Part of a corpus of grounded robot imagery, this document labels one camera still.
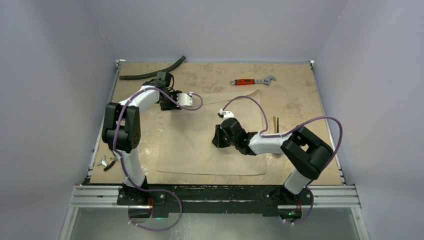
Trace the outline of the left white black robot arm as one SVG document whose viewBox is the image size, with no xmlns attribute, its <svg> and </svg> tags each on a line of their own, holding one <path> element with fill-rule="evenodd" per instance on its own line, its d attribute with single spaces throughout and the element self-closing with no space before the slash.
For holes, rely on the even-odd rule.
<svg viewBox="0 0 424 240">
<path fill-rule="evenodd" d="M 140 143 L 141 114 L 154 104 L 162 111 L 180 110 L 174 89 L 174 76 L 159 71 L 155 78 L 142 84 L 140 89 L 120 102 L 109 102 L 105 107 L 102 141 L 118 159 L 123 172 L 123 188 L 130 189 L 129 197 L 138 205 L 149 199 L 146 175 L 137 153 Z"/>
</svg>

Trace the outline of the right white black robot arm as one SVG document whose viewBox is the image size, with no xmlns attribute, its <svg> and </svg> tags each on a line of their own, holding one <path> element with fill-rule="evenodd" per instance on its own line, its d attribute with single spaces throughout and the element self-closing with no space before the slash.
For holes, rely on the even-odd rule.
<svg viewBox="0 0 424 240">
<path fill-rule="evenodd" d="M 211 143 L 216 148 L 233 146 L 246 156 L 285 155 L 294 166 L 280 191 L 282 200 L 288 204 L 298 200 L 301 191 L 319 178 L 336 153 L 304 124 L 284 133 L 262 134 L 246 131 L 234 117 L 215 126 Z"/>
</svg>

